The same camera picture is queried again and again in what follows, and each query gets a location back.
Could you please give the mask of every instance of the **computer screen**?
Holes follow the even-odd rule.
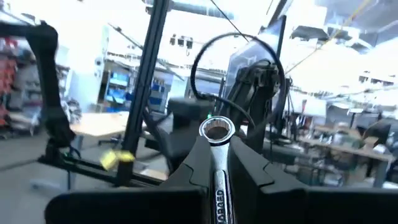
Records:
[[[106,93],[105,100],[108,101],[113,101],[113,98],[116,100],[118,103],[124,103],[126,100],[126,91],[117,89],[117,88],[109,88],[108,92]]]
[[[284,37],[286,25],[286,16],[282,16],[275,23],[264,29],[257,38],[266,42],[272,47],[278,57],[280,57],[280,50],[282,48],[282,40]],[[269,53],[261,47],[256,41],[251,40],[243,48],[232,54],[229,59],[229,67],[226,76],[225,88],[223,97],[228,98],[232,86],[235,83],[235,78],[238,70],[243,67],[248,67],[258,60],[269,59],[272,62]]]

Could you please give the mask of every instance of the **wooden table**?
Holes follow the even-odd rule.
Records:
[[[309,143],[314,146],[320,146],[320,148],[322,149],[345,152],[352,155],[363,156],[379,161],[376,171],[376,176],[373,182],[373,187],[381,188],[383,186],[383,183],[386,180],[387,170],[390,164],[396,160],[396,158],[389,151],[386,151],[384,154],[381,154],[373,151],[372,149],[354,149],[352,147],[337,146],[337,145],[320,142],[319,140],[316,139],[299,138],[299,140],[301,142]]]
[[[78,124],[70,129],[77,135],[103,137],[125,132],[129,112],[119,113],[84,113]]]

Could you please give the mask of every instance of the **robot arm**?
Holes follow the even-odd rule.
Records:
[[[58,47],[58,33],[45,22],[38,26],[0,23],[0,36],[25,37],[36,57],[43,98],[42,117],[50,135],[46,155],[56,157],[58,155],[55,148],[68,147],[75,137],[60,104],[54,59]]]

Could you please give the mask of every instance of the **ceiling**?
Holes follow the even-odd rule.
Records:
[[[366,0],[314,0],[328,8],[326,23],[342,25]],[[350,24],[361,30],[361,39],[376,45],[398,36],[398,1],[370,0]]]

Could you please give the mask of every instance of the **black cable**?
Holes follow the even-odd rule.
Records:
[[[288,136],[290,136],[290,101],[289,101],[289,94],[290,92],[288,92],[287,94],[287,119],[285,122],[286,125],[286,134],[288,134]]]
[[[246,36],[235,26],[235,24],[231,21],[231,19],[229,19],[228,16],[224,13],[224,11],[222,11],[220,9],[220,7],[218,7],[218,5],[214,2],[214,0],[210,0],[210,1],[211,1],[211,3],[213,3],[214,6],[216,6],[216,8],[225,17],[225,19],[228,20],[228,22],[236,29],[236,31],[240,34],[240,36],[242,36],[247,42],[249,42],[249,40],[246,38]]]
[[[153,119],[154,125],[158,126],[158,125],[162,124],[167,118],[169,118],[171,116],[171,114],[172,114],[171,111],[167,110],[167,114],[165,116],[163,116],[157,120]]]
[[[271,2],[269,3],[266,15],[268,15],[269,10],[271,9],[272,3],[274,3],[274,0],[271,0]]]
[[[199,54],[197,55],[197,57],[195,58],[195,61],[192,65],[192,69],[191,69],[191,75],[190,75],[190,83],[191,83],[191,89],[193,94],[195,95],[195,97],[199,100],[219,100],[223,103],[228,104],[229,106],[233,106],[235,107],[237,110],[239,110],[240,112],[242,112],[243,115],[245,115],[245,117],[248,119],[248,121],[250,122],[251,125],[253,125],[253,127],[255,127],[254,122],[252,120],[252,118],[250,117],[250,115],[244,111],[240,106],[238,106],[237,104],[233,103],[232,101],[220,98],[218,96],[214,96],[214,95],[210,95],[210,94],[202,94],[199,93],[197,88],[196,88],[196,84],[195,84],[195,77],[196,77],[196,71],[198,68],[198,64],[199,61],[201,59],[201,57],[203,56],[203,54],[205,53],[205,51],[207,50],[208,47],[210,47],[212,44],[214,44],[217,40],[220,40],[222,38],[225,37],[229,37],[229,36],[235,36],[235,35],[243,35],[246,37],[250,37],[252,38],[252,40],[256,41],[259,45],[261,45],[261,47],[265,48],[265,50],[268,51],[268,53],[271,55],[273,61],[276,64],[276,67],[278,69],[278,76],[279,76],[279,97],[278,97],[278,101],[275,107],[275,110],[267,116],[266,119],[264,119],[264,121],[262,121],[255,129],[254,131],[247,136],[247,139],[250,139],[254,136],[256,136],[260,131],[263,131],[265,129],[265,127],[267,126],[268,123],[270,123],[271,121],[275,120],[275,117],[277,116],[278,113],[280,113],[281,111],[283,111],[284,109],[284,102],[283,102],[283,98],[286,96],[286,83],[285,83],[285,74],[284,74],[284,69],[283,66],[280,62],[280,60],[278,59],[278,56],[276,55],[276,53],[273,51],[273,49],[264,41],[259,40],[257,37],[253,36],[253,35],[249,35],[249,34],[240,34],[240,33],[227,33],[227,34],[221,34],[213,39],[211,39],[209,42],[207,42],[202,49],[199,51]]]
[[[271,164],[273,164],[273,159],[272,159],[272,123],[269,123],[269,161]]]
[[[167,167],[169,168],[169,172],[173,172],[176,167],[173,167],[170,159],[167,157],[167,152],[169,151],[170,142],[168,141],[165,131],[161,131],[159,127],[157,126],[156,121],[154,121],[149,114],[148,111],[144,110],[143,113],[143,120],[147,125],[147,130],[148,132],[153,135],[155,140],[157,141],[159,145],[159,151],[163,154],[163,156],[166,157],[166,163]]]

